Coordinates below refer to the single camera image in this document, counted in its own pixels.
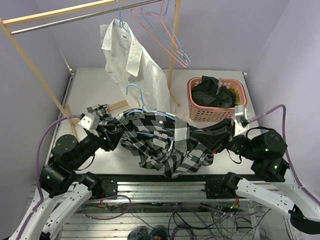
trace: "wire hanger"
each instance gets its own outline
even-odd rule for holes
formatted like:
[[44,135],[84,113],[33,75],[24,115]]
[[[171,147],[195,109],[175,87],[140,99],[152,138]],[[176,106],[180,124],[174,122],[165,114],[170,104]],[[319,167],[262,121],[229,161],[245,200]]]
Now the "wire hanger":
[[[172,26],[171,23],[167,17],[167,11],[168,11],[168,7],[169,7],[169,2],[170,0],[168,0],[167,5],[164,8],[164,3],[165,0],[162,1],[161,4],[161,8],[160,8],[160,12],[152,12],[147,10],[146,8],[142,7],[141,10],[137,10],[135,8],[131,9],[131,13],[133,15],[133,17],[139,22],[139,24],[153,37],[154,40],[156,40],[161,47],[163,47],[177,62],[179,62],[183,67],[187,68],[190,66],[191,61],[190,58],[188,57],[188,55],[186,54],[185,51],[182,50],[180,41],[178,40]],[[150,31],[140,20],[139,18],[134,14],[134,12],[138,13],[139,15],[142,15],[142,17],[144,18],[144,20],[148,23],[148,25],[152,28],[152,30],[156,33],[156,35],[158,36],[158,38],[161,39],[161,41],[152,33],[152,31]],[[159,34],[159,32],[152,26],[152,24],[148,21],[146,16],[150,16],[150,17],[154,17],[154,18],[159,18],[161,20],[162,25],[164,26],[167,34],[170,36],[172,43],[175,45],[176,51],[174,51],[171,47],[171,44],[166,42],[164,40],[164,38],[161,36],[161,34]]]
[[127,29],[125,29],[124,22],[122,21],[120,2],[119,2],[119,0],[116,0],[116,2],[118,3],[118,6],[119,6],[119,25],[116,24],[115,22],[113,22],[113,24],[120,27],[120,28],[123,28],[131,36],[131,33]]
[[139,90],[139,92],[140,92],[140,100],[141,100],[141,103],[142,103],[142,110],[133,110],[133,111],[131,111],[131,112],[129,112],[128,114],[132,114],[132,113],[143,113],[143,112],[150,112],[150,113],[156,113],[156,114],[159,114],[159,115],[163,115],[163,116],[165,116],[165,117],[167,117],[167,118],[169,118],[169,119],[172,119],[172,120],[176,120],[175,119],[175,117],[174,116],[170,116],[170,115],[168,115],[168,114],[166,114],[166,113],[164,113],[164,112],[160,112],[160,111],[150,111],[150,109],[149,109],[149,107],[146,105],[146,103],[145,103],[145,100],[144,100],[144,97],[143,97],[143,94],[142,94],[142,90],[141,90],[141,88],[137,85],[137,84],[135,84],[135,83],[129,83],[127,86],[126,86],[126,94],[128,95],[128,88],[130,87],[130,86],[134,86],[134,87],[136,87],[138,90]]
[[[170,116],[170,115],[165,114],[165,113],[163,113],[163,112],[150,111],[150,110],[149,110],[149,107],[148,107],[148,106],[146,105],[146,103],[145,103],[144,97],[143,97],[143,95],[142,95],[142,90],[141,90],[141,88],[140,88],[137,84],[135,84],[135,83],[129,83],[129,84],[126,86],[126,94],[127,94],[127,95],[128,95],[128,88],[129,88],[130,86],[134,86],[134,87],[136,87],[136,88],[139,90],[139,92],[140,92],[140,100],[141,100],[141,103],[142,103],[142,110],[133,110],[133,111],[129,112],[128,115],[130,115],[130,114],[132,114],[132,113],[144,113],[144,112],[146,112],[146,110],[147,110],[147,111],[150,112],[150,113],[156,113],[156,114],[159,114],[159,115],[163,115],[163,116],[165,116],[165,117],[167,117],[167,118],[170,118],[170,119],[172,119],[172,120],[174,120],[174,121],[176,120],[173,116]],[[137,134],[141,134],[141,135],[146,135],[146,136],[149,136],[149,137],[153,137],[153,136],[154,136],[154,134],[152,134],[152,133],[146,133],[146,132],[141,132],[141,131],[137,131],[136,133],[137,133]]]

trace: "table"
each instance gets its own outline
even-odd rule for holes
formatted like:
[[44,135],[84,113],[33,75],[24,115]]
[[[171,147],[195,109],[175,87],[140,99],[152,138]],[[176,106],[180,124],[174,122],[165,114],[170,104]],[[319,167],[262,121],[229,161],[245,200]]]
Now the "table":
[[[236,79],[240,81],[245,89],[247,96],[247,109],[249,117],[255,116],[251,98],[248,88],[246,86],[244,75],[241,71],[221,71],[221,70],[189,70],[189,69],[175,69],[173,71],[172,89],[176,93],[178,99],[181,102],[180,107],[175,108],[175,113],[184,115],[185,118],[189,118],[188,112],[188,98],[187,98],[187,82],[194,77],[201,77],[202,75]],[[97,104],[114,104],[124,100],[117,84],[109,77],[104,68],[79,68],[76,71],[74,81],[70,86],[70,90],[67,91],[65,96],[65,102],[69,104],[72,114],[87,113],[87,107],[91,107]],[[129,106],[120,108],[112,112],[112,115],[117,115],[127,109]],[[196,122],[196,127],[203,128],[214,123]],[[250,125],[251,128],[258,127],[258,123],[254,122]],[[76,127],[79,139],[83,139],[86,136],[84,130],[80,127]],[[259,135],[259,130],[251,131],[249,137],[253,138]],[[58,127],[55,136],[53,136],[53,142],[58,137],[72,134],[70,124],[68,121],[64,121]],[[230,153],[231,157],[238,160],[238,157]],[[83,167],[87,166],[90,159],[83,164]],[[139,157],[134,157],[131,152],[124,147],[118,145],[115,151],[105,152],[99,149],[95,154],[95,160],[93,164],[83,172],[92,172],[94,174],[112,174],[112,175],[159,175],[155,169],[145,169],[139,167]],[[252,175],[254,172],[250,169],[252,161],[242,158],[242,164],[235,164],[230,160],[229,154],[226,150],[216,154],[211,166],[202,166],[197,173],[184,173],[184,175],[224,175],[228,172],[233,172],[240,175]]]

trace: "black and white plaid shirt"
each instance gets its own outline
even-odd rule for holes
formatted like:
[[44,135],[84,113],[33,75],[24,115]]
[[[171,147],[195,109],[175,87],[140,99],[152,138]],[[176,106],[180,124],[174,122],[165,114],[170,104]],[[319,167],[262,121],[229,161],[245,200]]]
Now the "black and white plaid shirt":
[[[108,105],[87,108],[88,112],[100,118],[100,125],[113,123],[123,129],[120,144],[140,157],[139,166],[156,169],[168,178],[176,178],[181,173],[196,173],[201,166],[209,166],[214,155],[208,154],[207,148],[190,137],[191,131],[202,131],[189,126],[184,120],[175,120],[154,112],[133,112],[127,110],[115,118],[109,114]],[[154,132],[166,134],[162,146],[154,143]]]

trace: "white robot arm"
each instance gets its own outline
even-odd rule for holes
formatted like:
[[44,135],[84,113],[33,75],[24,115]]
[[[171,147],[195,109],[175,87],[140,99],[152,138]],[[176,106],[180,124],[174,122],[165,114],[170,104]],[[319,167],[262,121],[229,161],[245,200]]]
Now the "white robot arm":
[[[240,117],[238,122],[243,124],[242,120]],[[241,130],[237,129],[239,125],[235,122],[225,119],[205,131],[192,133],[191,137],[206,146],[211,153],[218,154],[228,149],[252,160],[251,169],[255,174],[277,187],[284,195],[262,188],[232,172],[225,175],[223,189],[233,196],[254,200],[279,212],[304,233],[320,234],[320,199],[310,190],[307,194],[306,187],[298,185],[289,164],[282,158],[287,144],[281,135],[273,129],[263,128],[268,131],[248,139],[247,135],[238,135]],[[44,198],[41,200],[39,193],[35,194],[30,208],[10,240],[52,240],[85,201],[101,195],[102,180],[87,172],[71,195],[54,210],[69,186],[77,181],[78,176],[74,171],[93,156],[98,148],[114,150],[122,136],[122,131],[114,125],[105,126],[103,131],[97,132],[88,132],[88,136],[80,143],[72,135],[64,135],[57,140],[51,151],[53,156],[40,176]]]

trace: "purple wall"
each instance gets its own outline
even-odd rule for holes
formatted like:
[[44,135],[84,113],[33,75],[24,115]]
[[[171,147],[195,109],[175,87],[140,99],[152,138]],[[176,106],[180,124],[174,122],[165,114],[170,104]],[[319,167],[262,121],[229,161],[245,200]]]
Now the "purple wall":
[[[41,11],[92,2],[92,0],[35,0]],[[122,3],[143,2],[130,0]],[[183,0],[179,39],[189,55],[190,69],[239,70],[248,72],[278,22],[289,0]],[[173,19],[175,1],[170,0],[169,19]],[[160,3],[145,7],[157,11]],[[85,12],[99,12],[117,8],[117,5]],[[109,24],[119,18],[118,12],[66,23],[50,28],[71,68],[101,67],[106,64],[101,51],[100,24]],[[169,67],[169,54],[140,26],[131,11],[123,10],[122,19],[162,68]],[[163,32],[158,21],[157,30]]]
[[[291,0],[251,67],[247,82],[257,114],[280,103],[286,105],[290,156],[301,180],[318,195],[319,13],[318,0]],[[281,131],[281,114],[281,110],[272,113],[260,124]]]
[[[33,0],[1,0],[4,20],[39,12]],[[61,100],[69,70],[48,30],[17,38]],[[37,143],[44,129],[57,119],[58,109],[16,49],[0,30],[0,239],[17,228],[26,194],[34,182]],[[43,143],[46,153],[50,137]],[[46,154],[42,154],[43,163]]]

